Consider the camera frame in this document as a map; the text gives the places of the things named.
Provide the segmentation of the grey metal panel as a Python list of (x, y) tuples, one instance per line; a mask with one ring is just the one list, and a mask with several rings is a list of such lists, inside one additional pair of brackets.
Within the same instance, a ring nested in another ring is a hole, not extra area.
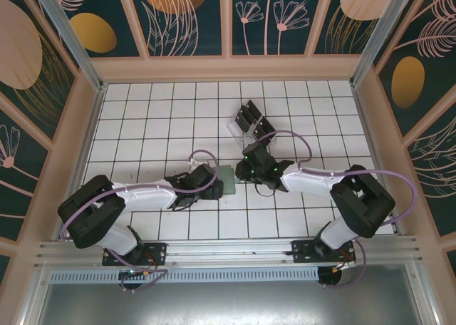
[(428, 325), (405, 270), (371, 266), (344, 289), (317, 282), (114, 284), (49, 287), (38, 325)]

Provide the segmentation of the mint green card holder wallet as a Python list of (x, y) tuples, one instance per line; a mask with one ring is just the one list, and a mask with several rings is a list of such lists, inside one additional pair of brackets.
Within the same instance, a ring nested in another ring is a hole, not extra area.
[(219, 166), (217, 179), (223, 182), (223, 196), (236, 194), (236, 180), (232, 166)]

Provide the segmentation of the aluminium frame post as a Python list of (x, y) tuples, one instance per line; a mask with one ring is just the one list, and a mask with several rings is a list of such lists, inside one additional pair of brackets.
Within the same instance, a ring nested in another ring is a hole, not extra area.
[(87, 51), (79, 41), (71, 23), (66, 16), (64, 10), (60, 7), (57, 0), (39, 0), (44, 10), (52, 20), (54, 26), (62, 35), (63, 41), (68, 46), (74, 59), (78, 63), (80, 69), (88, 79), (94, 89), (99, 92), (102, 90), (103, 81), (96, 72), (95, 66), (92, 64)]
[(392, 33), (394, 26), (397, 24), (398, 19), (409, 1), (410, 0), (388, 0), (350, 77), (350, 85), (353, 89), (357, 89), (363, 82), (375, 57), (380, 52), (383, 44), (387, 41), (387, 37)]

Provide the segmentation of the left arm's black base plate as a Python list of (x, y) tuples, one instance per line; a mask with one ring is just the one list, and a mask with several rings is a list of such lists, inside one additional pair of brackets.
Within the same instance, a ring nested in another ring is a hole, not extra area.
[[(159, 242), (149, 242), (134, 248), (129, 254), (121, 256), (128, 264), (146, 267), (163, 266), (167, 255), (167, 244)], [(113, 256), (108, 250), (103, 250), (101, 264), (105, 267), (120, 266), (122, 263)]]

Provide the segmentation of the aluminium mounting rail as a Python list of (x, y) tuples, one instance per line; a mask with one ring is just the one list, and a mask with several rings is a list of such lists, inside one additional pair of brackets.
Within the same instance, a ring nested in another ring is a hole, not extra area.
[[(381, 235), (360, 239), (368, 264), (408, 264), (423, 256), (412, 236)], [(170, 240), (167, 242), (166, 268), (231, 268), (290, 266), (291, 240), (217, 239)], [(72, 242), (43, 242), (34, 259), (36, 269), (100, 269), (103, 249), (78, 249)]]

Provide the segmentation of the clear acrylic tiered card rack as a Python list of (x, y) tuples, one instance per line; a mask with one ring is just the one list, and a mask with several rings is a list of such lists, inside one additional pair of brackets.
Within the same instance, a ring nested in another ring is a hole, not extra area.
[[(235, 122), (235, 118), (237, 116), (237, 114), (239, 113), (241, 107), (238, 109), (238, 111), (230, 118), (229, 122), (227, 123), (227, 129), (228, 131), (231, 133), (232, 137), (236, 140), (238, 146), (241, 148), (241, 149), (244, 149), (245, 147), (247, 147), (248, 145), (256, 142), (254, 136), (253, 136), (253, 132), (254, 132), (254, 129), (255, 127), (258, 126), (258, 123), (259, 123), (259, 120), (262, 118), (262, 117), (265, 117), (263, 114), (261, 114), (261, 117), (256, 119), (250, 126), (250, 129), (247, 133), (243, 133), (241, 131), (241, 129), (239, 128), (239, 126), (236, 124)], [(266, 147), (269, 147), (270, 146), (270, 143), (274, 141), (274, 136), (275, 136), (275, 131), (272, 132), (272, 133), (269, 133), (269, 138), (270, 138), (270, 141), (268, 143), (261, 143), (262, 145), (266, 146)]]

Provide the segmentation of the right arm's black base plate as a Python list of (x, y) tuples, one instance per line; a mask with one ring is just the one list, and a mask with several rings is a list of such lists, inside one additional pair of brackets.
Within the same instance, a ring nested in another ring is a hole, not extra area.
[(339, 249), (331, 249), (323, 242), (314, 240), (295, 240), (291, 242), (291, 255), (294, 263), (343, 263), (356, 261), (352, 241), (344, 243)]

